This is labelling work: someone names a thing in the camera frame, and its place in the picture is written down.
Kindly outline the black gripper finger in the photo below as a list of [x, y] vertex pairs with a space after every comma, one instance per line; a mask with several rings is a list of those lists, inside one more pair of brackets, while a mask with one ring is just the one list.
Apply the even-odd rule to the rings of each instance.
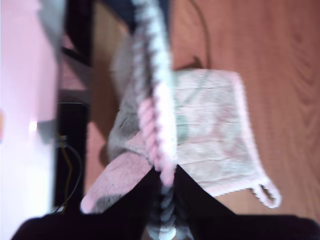
[[129, 31], [136, 29], [135, 7], [131, 0], [104, 0], [103, 3], [126, 24]]
[[195, 240], [256, 240], [241, 217], [204, 191], [180, 166], [174, 175], [176, 213]]
[[170, 12], [170, 5], [171, 5], [171, 1], [170, 0], [159, 0], [159, 5], [161, 10], [164, 13], [169, 13]]
[[124, 197], [101, 214], [88, 215], [85, 240], [139, 240], [160, 190], [154, 169]]

